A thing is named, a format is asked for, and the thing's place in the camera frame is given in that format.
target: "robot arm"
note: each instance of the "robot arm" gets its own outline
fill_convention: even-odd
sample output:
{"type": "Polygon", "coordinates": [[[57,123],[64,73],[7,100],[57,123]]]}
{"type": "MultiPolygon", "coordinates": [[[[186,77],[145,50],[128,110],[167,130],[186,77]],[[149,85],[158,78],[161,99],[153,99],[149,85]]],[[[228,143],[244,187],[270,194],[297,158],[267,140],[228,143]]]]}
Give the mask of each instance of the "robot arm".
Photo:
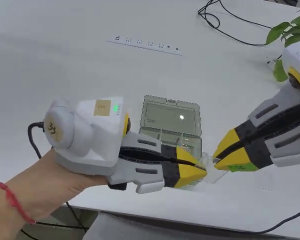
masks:
{"type": "Polygon", "coordinates": [[[217,169],[252,172],[300,164],[300,42],[283,51],[282,62],[289,81],[226,134],[214,153],[217,169]]]}
{"type": "Polygon", "coordinates": [[[56,100],[43,122],[57,163],[74,173],[106,176],[112,189],[125,190],[132,182],[137,193],[150,193],[207,175],[183,148],[130,132],[122,97],[85,100],[76,108],[56,100]]]}

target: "green label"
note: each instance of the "green label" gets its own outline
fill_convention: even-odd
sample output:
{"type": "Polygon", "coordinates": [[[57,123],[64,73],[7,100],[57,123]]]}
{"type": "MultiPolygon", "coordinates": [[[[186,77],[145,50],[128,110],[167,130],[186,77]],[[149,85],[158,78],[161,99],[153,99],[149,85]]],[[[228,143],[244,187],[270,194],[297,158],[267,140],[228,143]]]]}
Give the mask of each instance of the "green label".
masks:
{"type": "Polygon", "coordinates": [[[235,164],[227,166],[231,172],[254,172],[259,170],[254,164],[235,164]]]}

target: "power strip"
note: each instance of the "power strip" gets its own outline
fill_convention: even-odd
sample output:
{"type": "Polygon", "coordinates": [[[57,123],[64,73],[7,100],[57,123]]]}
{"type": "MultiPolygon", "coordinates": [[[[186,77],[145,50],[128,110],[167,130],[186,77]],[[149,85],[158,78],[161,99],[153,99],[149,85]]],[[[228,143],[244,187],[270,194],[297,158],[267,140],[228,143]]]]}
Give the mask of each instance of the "power strip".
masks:
{"type": "Polygon", "coordinates": [[[107,42],[182,56],[178,47],[169,44],[154,43],[153,41],[143,41],[138,38],[115,36],[107,40],[107,42]]]}

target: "green plant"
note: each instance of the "green plant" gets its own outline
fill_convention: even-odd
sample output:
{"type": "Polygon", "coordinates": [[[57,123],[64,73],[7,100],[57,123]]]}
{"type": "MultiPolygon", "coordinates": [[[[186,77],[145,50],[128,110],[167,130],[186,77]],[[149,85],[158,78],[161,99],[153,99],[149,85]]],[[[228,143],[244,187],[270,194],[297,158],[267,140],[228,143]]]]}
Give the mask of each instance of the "green plant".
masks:
{"type": "MultiPolygon", "coordinates": [[[[268,33],[265,44],[268,45],[281,36],[281,41],[284,41],[284,47],[300,41],[300,16],[293,19],[291,22],[282,22],[274,26],[268,33]]],[[[274,65],[273,75],[278,82],[283,82],[288,79],[283,67],[281,59],[278,59],[274,65]]]]}

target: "green led light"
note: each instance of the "green led light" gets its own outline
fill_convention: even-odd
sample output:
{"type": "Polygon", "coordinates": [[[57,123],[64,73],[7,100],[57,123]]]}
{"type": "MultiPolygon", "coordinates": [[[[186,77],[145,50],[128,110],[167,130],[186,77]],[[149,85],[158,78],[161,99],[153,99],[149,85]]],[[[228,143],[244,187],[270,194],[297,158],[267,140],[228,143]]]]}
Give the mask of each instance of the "green led light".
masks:
{"type": "Polygon", "coordinates": [[[118,105],[116,104],[116,105],[114,105],[114,107],[113,107],[113,110],[115,111],[115,112],[117,112],[118,111],[118,105]]]}

